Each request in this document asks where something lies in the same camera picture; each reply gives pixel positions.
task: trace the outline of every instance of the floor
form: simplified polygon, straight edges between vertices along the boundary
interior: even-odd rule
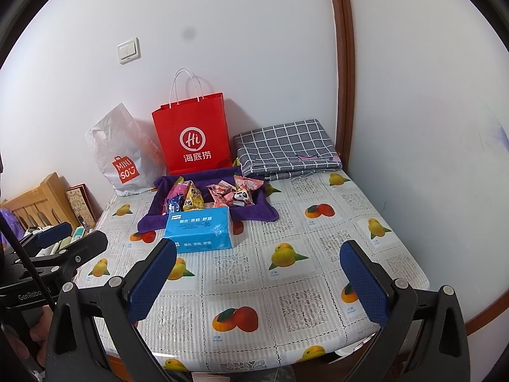
[[[337,361],[335,363],[327,363],[330,361],[328,355],[318,357],[314,360],[296,363],[293,365],[295,378],[297,382],[309,382],[316,380],[317,375],[320,375],[320,382],[343,382],[350,370],[359,361],[361,356],[366,350],[366,345],[352,355]],[[401,364],[394,365],[385,376],[383,382],[393,382],[399,376],[401,371]]]

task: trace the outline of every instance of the white wall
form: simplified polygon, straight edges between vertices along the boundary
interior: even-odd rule
[[[509,310],[468,337],[470,376],[481,381],[497,363],[509,340]]]
[[[133,37],[142,57],[122,66],[116,46]],[[3,197],[56,171],[105,205],[83,134],[123,102],[156,139],[151,112],[181,66],[229,99],[230,135],[315,117],[335,138],[331,0],[50,0],[0,70]]]
[[[509,53],[469,0],[352,5],[350,175],[468,320],[509,287]]]

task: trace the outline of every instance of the plaid cloth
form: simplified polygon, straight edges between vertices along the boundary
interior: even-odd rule
[[[342,167],[332,141],[316,119],[241,133],[233,142],[244,176],[276,180]]]

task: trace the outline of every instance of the purple towel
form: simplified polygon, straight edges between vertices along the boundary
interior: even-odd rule
[[[0,212],[2,213],[3,217],[7,221],[7,224],[9,224],[9,227],[11,227],[12,232],[17,237],[18,240],[21,240],[23,236],[25,235],[25,231],[21,224],[19,223],[16,216],[9,210],[2,208],[0,209]],[[0,233],[0,244],[3,245],[4,249],[7,247],[10,247],[11,244],[7,241],[7,239],[3,236],[2,233]]]
[[[233,175],[235,174],[241,174],[239,166],[187,173],[183,175],[183,177],[186,181],[190,180],[194,182],[195,186],[202,192],[205,202],[213,202],[214,200],[210,195],[207,185],[217,184],[221,180],[225,180],[226,182],[235,185],[235,179],[233,178]],[[144,233],[147,231],[166,228],[168,215],[161,215],[162,207],[164,199],[178,177],[178,175],[168,175],[166,177],[161,177],[154,182],[154,185],[157,187],[157,192],[147,215],[145,215],[145,217],[143,217],[138,223],[138,232]],[[279,214],[276,209],[266,200],[265,184],[260,189],[253,191],[253,202],[254,205],[248,205],[247,207],[231,207],[230,216],[232,221],[251,219],[255,221],[270,222],[276,221],[279,218]]]

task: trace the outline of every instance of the table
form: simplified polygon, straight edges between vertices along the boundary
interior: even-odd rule
[[[161,366],[170,370],[241,372],[324,355],[374,333],[338,261],[340,244],[356,240],[393,278],[414,288],[429,282],[373,205],[343,172],[271,181],[275,223],[235,223],[231,250],[182,255],[138,331]],[[144,259],[163,231],[132,241],[154,192],[115,196],[98,222],[108,249],[83,266],[80,287],[125,275]],[[129,205],[132,214],[120,211]],[[384,227],[377,236],[370,224]],[[110,275],[88,275],[108,260]],[[98,331],[116,354],[104,321]]]

